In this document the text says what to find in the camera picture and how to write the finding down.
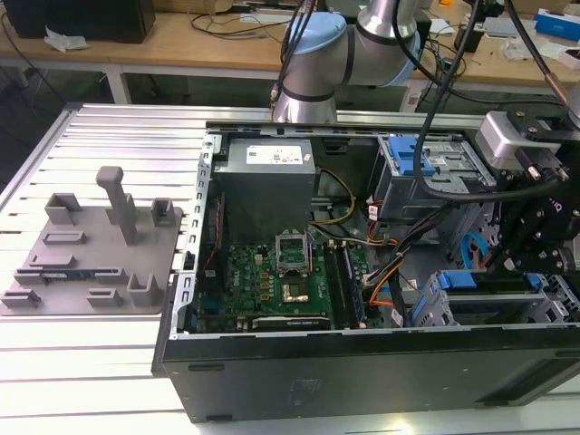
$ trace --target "black cable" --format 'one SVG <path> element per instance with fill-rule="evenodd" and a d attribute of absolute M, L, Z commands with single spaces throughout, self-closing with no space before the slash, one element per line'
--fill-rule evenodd
<path fill-rule="evenodd" d="M 2 17 L 0 18 L 0 21 L 2 22 L 2 28 L 3 28 L 3 30 L 4 30 L 4 33 L 5 33 L 6 37 L 8 38 L 8 42 L 10 43 L 10 45 L 12 45 L 12 48 L 14 48 L 14 50 L 15 50 L 15 51 L 18 53 L 18 55 L 19 55 L 20 57 L 22 57 L 22 58 L 23 58 L 23 60 L 24 60 L 26 63 L 28 63 L 28 66 L 30 66 L 30 67 L 31 67 L 31 68 L 34 70 L 34 72 L 35 72 L 35 73 L 37 73 L 37 74 L 40 76 L 41 80 L 42 80 L 44 83 L 46 83 L 46 86 L 48 86 L 48 88 L 49 88 L 49 89 L 50 89 L 50 90 L 51 90 L 51 91 L 54 93 L 54 95 L 56 95 L 56 97 L 57 97 L 57 98 L 58 98 L 58 99 L 59 99 L 59 100 L 60 100 L 60 101 L 61 101 L 63 104 L 66 104 L 66 100 L 65 100 L 65 99 L 62 97 L 62 95 L 61 95 L 61 94 L 60 94 L 58 91 L 56 91 L 56 90 L 54 89 L 54 87 L 53 87 L 53 86 L 52 86 L 52 85 L 51 85 L 51 84 L 48 82 L 48 80 L 46 80 L 46 78 L 45 78 L 45 77 L 44 77 L 44 76 L 41 74 L 41 72 L 38 70 L 38 68 L 36 68 L 36 67 L 33 65 L 33 63 L 32 63 L 32 62 L 30 62 L 30 61 L 28 60 L 28 58 L 27 58 L 27 57 L 24 55 L 24 53 L 22 53 L 22 52 L 20 51 L 20 49 L 18 48 L 18 46 L 15 44 L 15 42 L 13 41 L 13 39 L 12 39 L 12 36 L 10 36 L 10 33 L 8 32 L 8 29 L 7 29 L 7 27 L 6 27 L 6 24 L 5 24 L 5 18 L 6 18 L 7 16 L 8 16 L 8 14 L 7 14 L 6 12 L 4 12 L 4 13 L 2 14 Z"/>
<path fill-rule="evenodd" d="M 532 39 L 529 37 L 529 34 L 527 34 L 524 25 L 522 24 L 521 21 L 519 21 L 516 8 L 514 8 L 514 4 L 511 2 L 511 0 L 505 0 L 505 6 L 507 13 L 509 14 L 509 18 L 511 18 L 511 22 L 516 27 L 519 36 L 522 38 L 522 41 L 524 41 L 524 44 L 526 45 L 529 52 L 532 53 L 532 57 L 536 61 L 537 67 L 544 75 L 549 75 L 551 73 L 550 68 L 547 66 L 546 61 L 544 61 L 544 58 L 542 57 L 542 55 L 539 53 L 536 46 L 532 42 Z"/>
<path fill-rule="evenodd" d="M 395 0 L 395 11 L 399 10 L 400 3 L 401 3 L 401 0 Z M 422 65 L 419 62 L 419 60 L 413 55 L 413 53 L 411 53 L 411 51 L 409 50 L 409 48 L 407 47 L 407 45 L 403 41 L 402 36 L 401 36 L 401 32 L 399 31 L 399 22 L 398 22 L 398 18 L 397 18 L 397 13 L 393 13 L 393 15 L 392 15 L 392 30 L 394 32 L 395 38 L 397 39 L 397 42 L 399 43 L 400 48 L 405 53 L 405 55 L 409 58 L 409 60 L 412 62 L 412 64 L 415 65 L 415 67 L 419 71 L 421 71 L 423 73 L 423 75 L 425 75 L 425 77 L 427 77 L 432 82 L 435 82 L 435 84 L 437 84 L 438 86 L 441 86 L 441 81 L 437 77 L 435 77 L 427 68 L 425 68 L 424 65 Z M 451 95 L 455 95 L 456 97 L 459 97 L 463 100 L 467 100 L 468 102 L 478 102 L 481 104 L 502 104 L 502 103 L 505 103 L 505 101 L 503 101 L 503 100 L 486 100 L 486 99 L 482 99 L 482 98 L 470 97 L 470 96 L 465 95 L 464 93 L 456 91 L 452 88 L 449 88 L 449 93 Z M 544 100 L 544 99 L 511 99 L 510 102 L 517 103 L 517 104 L 545 103 L 545 104 L 554 104 L 557 106 L 562 106 L 562 103 L 560 101 L 556 101 L 556 100 L 552 101 L 552 100 Z"/>
<path fill-rule="evenodd" d="M 298 5 L 296 8 L 300 8 L 302 7 L 302 4 L 305 2 L 306 0 L 303 0 L 300 5 Z M 308 22 L 310 21 L 310 18 L 312 17 L 312 13 L 314 11 L 314 6 L 316 5 L 316 2 L 314 0 L 311 0 L 310 3 L 310 7 L 308 9 L 308 11 L 306 12 L 306 18 L 304 19 L 304 23 L 303 23 L 303 18 L 305 14 L 301 14 L 300 18 L 298 19 L 298 23 L 295 26 L 295 32 L 294 32 L 294 36 L 292 38 L 289 38 L 290 40 L 290 44 L 286 50 L 286 53 L 284 54 L 284 61 L 282 62 L 282 68 L 280 69 L 280 73 L 278 74 L 278 79 L 276 81 L 276 97 L 275 97 L 275 101 L 278 100 L 278 98 L 280 97 L 280 92 L 282 89 L 282 84 L 284 82 L 284 78 L 286 76 L 286 71 L 288 70 L 288 66 L 290 65 L 290 60 L 292 59 L 292 56 L 294 55 L 294 52 L 296 50 L 296 47 L 298 46 L 298 44 L 300 43 L 300 40 L 302 39 L 302 35 L 304 34 L 306 27 L 308 26 Z M 292 33 L 292 28 L 294 26 L 292 24 L 290 24 L 288 26 L 287 32 L 288 33 Z"/>
<path fill-rule="evenodd" d="M 212 36 L 232 36 L 232 35 L 236 35 L 236 34 L 247 34 L 248 32 L 254 32 L 256 30 L 266 29 L 267 27 L 273 27 L 275 25 L 289 23 L 289 21 L 283 21 L 282 23 L 261 24 L 259 26 L 252 27 L 250 29 L 236 30 L 234 32 L 213 32 L 211 30 L 204 29 L 203 27 L 199 27 L 198 25 L 196 25 L 196 21 L 199 18 L 203 18 L 204 16 L 209 16 L 209 14 L 200 14 L 200 15 L 196 16 L 195 18 L 193 18 L 189 23 L 191 24 L 191 27 L 193 27 L 194 29 L 199 30 L 200 32 L 203 32 L 204 34 L 211 34 Z M 227 23 L 231 23 L 232 21 L 236 21 L 236 20 L 238 20 L 238 18 L 233 18 L 229 21 L 226 21 L 225 23 L 218 23 L 218 24 L 227 24 Z"/>
<path fill-rule="evenodd" d="M 294 22 L 296 20 L 296 16 L 298 15 L 298 11 L 300 11 L 300 8 L 304 4 L 304 2 L 305 2 L 305 0 L 301 0 L 296 5 L 296 8 L 292 12 L 292 17 L 290 18 L 290 24 L 288 25 L 288 28 L 286 29 L 286 32 L 284 34 L 284 39 L 282 40 L 282 45 L 280 47 L 280 63 L 284 63 L 284 57 L 285 57 L 286 50 L 288 49 L 288 42 L 290 39 L 290 33 L 292 33 L 291 29 L 292 29 L 292 26 L 294 25 Z"/>
<path fill-rule="evenodd" d="M 461 58 L 465 53 L 465 47 L 467 45 L 469 34 L 473 31 L 476 23 L 476 16 L 477 11 L 479 9 L 479 5 L 481 4 L 481 0 L 476 0 L 475 4 L 473 5 L 473 9 L 471 12 L 471 17 L 469 19 L 467 29 L 463 35 L 463 39 L 459 44 L 459 48 L 457 50 L 457 54 L 453 59 L 453 63 L 449 68 L 449 71 L 444 74 L 443 81 L 437 91 L 437 96 L 435 97 L 435 101 L 433 102 L 432 107 L 430 108 L 429 112 L 427 113 L 427 117 L 425 122 L 423 123 L 419 137 L 417 138 L 417 144 L 415 145 L 415 150 L 413 154 L 413 170 L 415 172 L 415 179 L 417 184 L 429 195 L 433 196 L 434 198 L 445 199 L 447 201 L 461 201 L 461 202 L 496 202 L 496 201 L 515 201 L 524 198 L 534 198 L 534 197 L 541 197 L 553 189 L 555 189 L 559 185 L 559 180 L 555 176 L 548 177 L 548 180 L 540 185 L 533 186 L 530 188 L 523 188 L 521 190 L 513 190 L 513 191 L 503 191 L 503 192 L 494 192 L 494 193 L 449 193 L 443 192 L 441 190 L 436 190 L 431 188 L 425 178 L 423 177 L 422 169 L 421 169 L 421 157 L 422 157 L 422 149 L 425 143 L 425 139 L 429 134 L 430 126 L 435 118 L 437 113 L 438 106 L 443 99 L 443 96 L 448 91 L 451 82 L 453 80 L 453 76 L 455 72 L 459 68 L 459 64 L 461 63 Z M 393 13 L 393 28 L 396 29 L 396 16 L 398 13 L 398 9 L 395 9 Z"/>

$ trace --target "sticker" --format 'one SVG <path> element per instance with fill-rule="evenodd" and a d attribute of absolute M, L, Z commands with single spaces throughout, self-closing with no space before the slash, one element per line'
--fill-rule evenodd
<path fill-rule="evenodd" d="M 302 150 L 299 145 L 252 145 L 247 147 L 246 164 L 302 165 Z"/>
<path fill-rule="evenodd" d="M 369 206 L 369 219 L 374 221 L 379 219 L 379 208 L 377 206 Z"/>
<path fill-rule="evenodd" d="M 399 314 L 397 310 L 394 308 L 391 311 L 391 319 L 400 327 L 402 328 L 402 315 Z"/>
<path fill-rule="evenodd" d="M 442 157 L 429 157 L 431 166 L 447 166 L 447 161 Z"/>
<path fill-rule="evenodd" d="M 66 279 L 66 274 L 42 274 L 43 278 Z"/>

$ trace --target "table leg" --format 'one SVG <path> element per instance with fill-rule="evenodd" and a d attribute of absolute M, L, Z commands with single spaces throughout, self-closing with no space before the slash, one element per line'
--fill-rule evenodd
<path fill-rule="evenodd" d="M 421 98 L 423 89 L 425 88 L 425 81 L 409 80 L 406 83 L 407 90 L 402 97 L 401 107 L 399 111 L 415 112 L 417 104 Z"/>
<path fill-rule="evenodd" d="M 125 74 L 116 71 L 108 71 L 106 74 L 115 104 L 131 104 L 131 95 Z"/>

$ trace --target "white paper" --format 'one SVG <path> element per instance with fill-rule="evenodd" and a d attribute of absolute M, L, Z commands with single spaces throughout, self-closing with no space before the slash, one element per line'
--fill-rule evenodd
<path fill-rule="evenodd" d="M 82 50 L 89 48 L 84 36 L 66 36 L 64 34 L 53 32 L 48 27 L 45 27 L 44 29 L 46 30 L 44 41 L 59 52 L 66 53 L 67 50 Z"/>
<path fill-rule="evenodd" d="M 454 34 L 455 29 L 442 18 L 434 18 L 431 20 L 431 27 L 429 31 L 432 34 Z"/>
<path fill-rule="evenodd" d="M 298 145 L 247 147 L 248 165 L 302 165 L 302 150 Z"/>

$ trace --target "red wire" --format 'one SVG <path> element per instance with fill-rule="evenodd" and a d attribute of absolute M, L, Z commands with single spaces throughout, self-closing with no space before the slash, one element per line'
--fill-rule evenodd
<path fill-rule="evenodd" d="M 203 269 L 201 270 L 200 274 L 205 274 L 206 270 L 209 267 L 209 263 L 211 262 L 211 260 L 213 259 L 214 255 L 216 254 L 216 252 L 218 251 L 218 243 L 219 243 L 219 210 L 221 209 L 221 202 L 219 201 L 219 199 L 217 200 L 217 207 L 216 207 L 216 244 L 214 245 L 214 248 L 211 251 L 211 254 L 209 255 L 208 261 L 206 261 L 206 264 L 203 266 Z"/>

